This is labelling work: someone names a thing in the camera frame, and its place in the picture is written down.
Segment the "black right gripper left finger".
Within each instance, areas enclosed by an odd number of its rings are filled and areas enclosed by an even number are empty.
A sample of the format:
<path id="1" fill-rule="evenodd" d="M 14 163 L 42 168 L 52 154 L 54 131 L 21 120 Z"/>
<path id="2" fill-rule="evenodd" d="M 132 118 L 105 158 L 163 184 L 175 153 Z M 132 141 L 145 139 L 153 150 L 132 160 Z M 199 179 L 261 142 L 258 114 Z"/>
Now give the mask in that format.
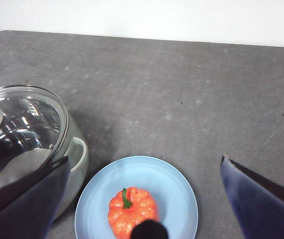
<path id="1" fill-rule="evenodd" d="M 42 166 L 0 189 L 0 239 L 43 239 L 70 174 L 68 158 Z"/>

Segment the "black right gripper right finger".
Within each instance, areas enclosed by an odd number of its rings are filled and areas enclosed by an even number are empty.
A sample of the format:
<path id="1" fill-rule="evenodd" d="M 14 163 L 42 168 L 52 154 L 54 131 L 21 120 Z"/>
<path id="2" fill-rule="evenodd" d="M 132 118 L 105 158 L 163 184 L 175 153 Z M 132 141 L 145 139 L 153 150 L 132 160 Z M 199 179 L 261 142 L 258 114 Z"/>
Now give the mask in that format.
<path id="1" fill-rule="evenodd" d="M 220 173 L 247 239 L 284 239 L 284 187 L 222 156 Z"/>

